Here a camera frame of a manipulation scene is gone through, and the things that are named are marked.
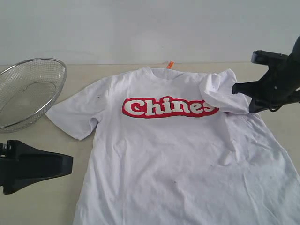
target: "black mount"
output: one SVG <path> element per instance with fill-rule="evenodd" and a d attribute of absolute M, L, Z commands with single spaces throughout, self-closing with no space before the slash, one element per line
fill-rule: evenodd
<path fill-rule="evenodd" d="M 35 149 L 18 140 L 0 143 L 0 186 L 5 195 L 72 173 L 73 157 Z"/>
<path fill-rule="evenodd" d="M 300 102 L 300 37 L 296 41 L 292 53 L 284 54 L 253 52 L 252 63 L 266 65 L 269 70 L 256 82 L 236 83 L 232 87 L 233 94 L 243 93 L 252 98 L 250 113 L 258 113 L 269 109 L 277 111 L 283 105 Z"/>

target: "t-shirt sleeve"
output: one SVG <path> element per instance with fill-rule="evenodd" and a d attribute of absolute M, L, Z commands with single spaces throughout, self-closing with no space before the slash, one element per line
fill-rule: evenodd
<path fill-rule="evenodd" d="M 64 132 L 82 140 L 98 124 L 99 114 L 106 107 L 109 86 L 110 77 L 103 78 L 51 107 L 46 116 Z"/>
<path fill-rule="evenodd" d="M 220 74 L 207 74 L 200 81 L 199 88 L 203 99 L 222 112 L 246 114 L 248 102 L 241 94 L 233 94 L 232 87 L 237 82 L 230 69 Z"/>

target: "t-shirt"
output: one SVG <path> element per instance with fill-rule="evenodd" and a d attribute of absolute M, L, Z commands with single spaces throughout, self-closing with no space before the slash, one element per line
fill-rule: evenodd
<path fill-rule="evenodd" d="M 47 113 L 96 133 L 74 225 L 298 225 L 300 180 L 236 77 L 141 68 Z"/>

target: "beige table surface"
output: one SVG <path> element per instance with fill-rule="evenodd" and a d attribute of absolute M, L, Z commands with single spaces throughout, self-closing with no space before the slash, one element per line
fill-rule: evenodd
<path fill-rule="evenodd" d="M 57 102 L 102 77 L 145 66 L 165 68 L 166 64 L 69 65 L 67 81 Z M 236 73 L 239 82 L 255 81 L 267 70 L 266 66 L 251 63 L 175 64 L 173 67 L 179 71 L 216 73 L 227 68 Z M 260 115 L 300 171 L 300 105 L 286 105 L 278 112 L 264 111 Z M 0 143 L 5 143 L 8 139 L 18 139 L 41 150 L 71 155 L 74 157 L 74 164 L 71 175 L 33 184 L 12 195 L 0 193 L 0 225 L 71 224 L 92 148 L 93 134 L 83 141 L 77 141 L 44 116 L 24 130 L 0 134 Z"/>

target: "white wall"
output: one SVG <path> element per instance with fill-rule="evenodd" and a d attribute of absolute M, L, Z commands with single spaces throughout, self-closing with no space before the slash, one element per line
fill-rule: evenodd
<path fill-rule="evenodd" d="M 0 64 L 249 61 L 290 53 L 300 0 L 0 0 Z"/>

